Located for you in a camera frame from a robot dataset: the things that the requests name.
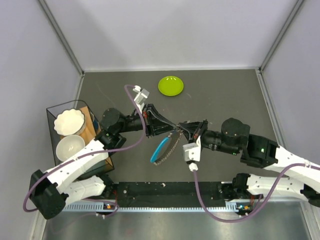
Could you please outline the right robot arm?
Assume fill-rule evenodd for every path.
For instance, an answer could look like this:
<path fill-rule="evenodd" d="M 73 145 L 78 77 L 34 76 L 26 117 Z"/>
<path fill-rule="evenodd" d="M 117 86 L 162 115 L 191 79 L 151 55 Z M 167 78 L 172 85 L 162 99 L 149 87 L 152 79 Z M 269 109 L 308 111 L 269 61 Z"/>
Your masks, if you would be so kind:
<path fill-rule="evenodd" d="M 198 171 L 197 163 L 203 149 L 231 155 L 240 154 L 240 161 L 253 168 L 284 172 L 274 188 L 276 195 L 293 197 L 320 205 L 320 166 L 299 157 L 277 142 L 251 134 L 250 126 L 229 118 L 220 131 L 208 129 L 208 121 L 178 124 L 188 143 L 183 145 L 183 157 L 191 172 Z"/>

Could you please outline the metal key organizer blue handle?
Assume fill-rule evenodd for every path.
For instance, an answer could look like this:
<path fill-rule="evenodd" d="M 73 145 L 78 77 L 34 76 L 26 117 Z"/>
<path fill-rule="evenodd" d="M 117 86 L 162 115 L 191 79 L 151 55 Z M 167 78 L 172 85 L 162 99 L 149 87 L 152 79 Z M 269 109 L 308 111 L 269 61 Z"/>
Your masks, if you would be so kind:
<path fill-rule="evenodd" d="M 150 162 L 155 166 L 162 164 L 168 157 L 174 152 L 178 143 L 180 142 L 183 133 L 178 125 L 176 125 L 177 130 L 165 133 L 166 136 L 156 147 L 153 152 Z"/>

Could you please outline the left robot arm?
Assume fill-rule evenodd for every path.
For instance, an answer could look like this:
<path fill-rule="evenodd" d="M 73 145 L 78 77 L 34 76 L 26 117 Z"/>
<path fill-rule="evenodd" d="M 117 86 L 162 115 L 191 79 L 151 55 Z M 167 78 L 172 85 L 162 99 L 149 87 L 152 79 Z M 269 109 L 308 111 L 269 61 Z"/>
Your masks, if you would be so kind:
<path fill-rule="evenodd" d="M 35 171 L 30 177 L 25 197 L 46 219 L 56 217 L 67 205 L 93 196 L 109 198 L 114 191 L 111 183 L 94 175 L 85 180 L 78 177 L 109 155 L 134 148 L 124 147 L 122 133 L 141 131 L 141 137 L 153 137 L 178 131 L 178 126 L 163 117 L 153 104 L 136 107 L 131 115 L 123 115 L 115 108 L 107 109 L 100 121 L 101 131 L 85 147 L 45 172 Z"/>

